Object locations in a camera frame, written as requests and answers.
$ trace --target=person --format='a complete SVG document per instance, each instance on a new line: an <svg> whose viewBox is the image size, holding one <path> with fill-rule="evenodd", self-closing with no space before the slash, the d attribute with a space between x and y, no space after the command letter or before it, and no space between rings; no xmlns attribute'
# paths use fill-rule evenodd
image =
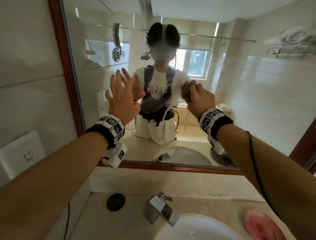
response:
<svg viewBox="0 0 316 240"><path fill-rule="evenodd" d="M140 111L133 101L134 78L121 74L111 77L113 97L106 92L109 114L125 125ZM201 84L189 87L188 110L197 118L216 112L214 95ZM223 124L215 138L263 195L254 170L249 135L233 125ZM88 179L108 148L108 140L99 132L88 132L36 163L0 188L1 240L43 239L54 226L72 196ZM298 240L316 236L316 178L307 170L261 140L252 137L252 149L260 182L271 205Z"/></svg>
<svg viewBox="0 0 316 240"><path fill-rule="evenodd" d="M151 138L159 145L176 139L176 123L173 118L181 97L180 87L185 81L190 81L185 73L169 66L169 61L175 57L176 50L180 46L180 34L174 25L165 26L167 46L162 48L167 48L171 57L163 58L153 54L153 48L162 45L163 31L161 23L154 23L146 39L155 63L153 66L139 68L133 74L138 83L138 88L135 87L134 90L136 91L134 100L142 98L141 111L136 118L136 136Z"/></svg>

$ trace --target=wooden mirror frame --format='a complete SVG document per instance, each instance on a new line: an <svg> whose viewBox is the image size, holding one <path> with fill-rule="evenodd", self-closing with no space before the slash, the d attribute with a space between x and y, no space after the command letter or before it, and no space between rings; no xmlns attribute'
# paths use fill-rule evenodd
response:
<svg viewBox="0 0 316 240"><path fill-rule="evenodd" d="M62 5L62 0L48 0L48 4L54 25L77 136L80 137L84 134L83 112L80 104L79 89L76 81L73 58L71 55L69 36L65 27L66 19L64 14L64 6ZM316 119L313 121L306 133L293 149L292 153L290 154L290 158L302 167L305 167L308 162L313 162L314 158L316 158ZM97 166L105 167L101 161ZM122 161L119 167L161 171L243 175L240 170L229 167L195 167L142 161ZM316 164L310 164L308 170L314 174L316 172Z"/></svg>

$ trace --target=wall-mounted magnifying mirror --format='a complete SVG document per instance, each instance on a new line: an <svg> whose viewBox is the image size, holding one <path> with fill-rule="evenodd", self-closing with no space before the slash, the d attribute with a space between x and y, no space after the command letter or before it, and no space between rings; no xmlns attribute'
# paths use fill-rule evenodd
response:
<svg viewBox="0 0 316 240"><path fill-rule="evenodd" d="M115 48L113 49L113 60L115 62L119 62L121 56L124 57L124 52L122 52L122 47L124 44L124 32L123 26L120 23L113 24L113 42L115 44Z"/></svg>

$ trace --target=hand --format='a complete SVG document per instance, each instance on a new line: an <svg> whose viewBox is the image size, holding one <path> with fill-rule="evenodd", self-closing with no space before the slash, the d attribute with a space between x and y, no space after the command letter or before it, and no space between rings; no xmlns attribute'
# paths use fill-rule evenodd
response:
<svg viewBox="0 0 316 240"><path fill-rule="evenodd" d="M202 84L191 85L189 87L191 102L188 103L188 110L198 118L210 108L215 108L215 96L206 91Z"/></svg>
<svg viewBox="0 0 316 240"><path fill-rule="evenodd" d="M122 86L121 72L116 71L115 76L111 76L111 91L113 97L110 96L109 90L106 90L105 97L109 101L109 114L119 118L124 125L132 121L140 111L140 104L133 101L132 85L135 78L129 78Z"/></svg>
<svg viewBox="0 0 316 240"><path fill-rule="evenodd" d="M190 102L191 102L189 87L190 87L191 85L196 85L196 84L197 84L196 80L192 80L191 82L185 81L184 84L181 86L181 95L182 95L182 98L183 98L187 103L190 103Z"/></svg>
<svg viewBox="0 0 316 240"><path fill-rule="evenodd" d="M124 83L124 85L126 84L126 82L131 78L130 75L128 74L128 72L126 71L125 68L122 68L122 72L124 74L124 76L126 77L126 79L123 77L123 75L121 74L121 79L122 82ZM141 88L140 86L140 81L138 78L138 74L135 74L134 76L135 81L132 84L132 94L133 94L133 100L138 100L141 99L145 96L145 92L144 90Z"/></svg>

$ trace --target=towel rack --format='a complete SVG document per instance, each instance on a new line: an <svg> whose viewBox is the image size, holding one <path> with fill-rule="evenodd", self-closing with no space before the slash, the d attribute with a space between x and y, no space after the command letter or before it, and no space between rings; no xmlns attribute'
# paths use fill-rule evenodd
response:
<svg viewBox="0 0 316 240"><path fill-rule="evenodd" d="M302 58L307 55L316 55L316 42L315 41L292 41L292 42L276 42L276 43L267 43L265 46L268 46L268 52L265 56L274 56L277 58L278 56L298 56L298 58ZM295 53L287 52L281 53L282 49L292 49L296 51Z"/></svg>

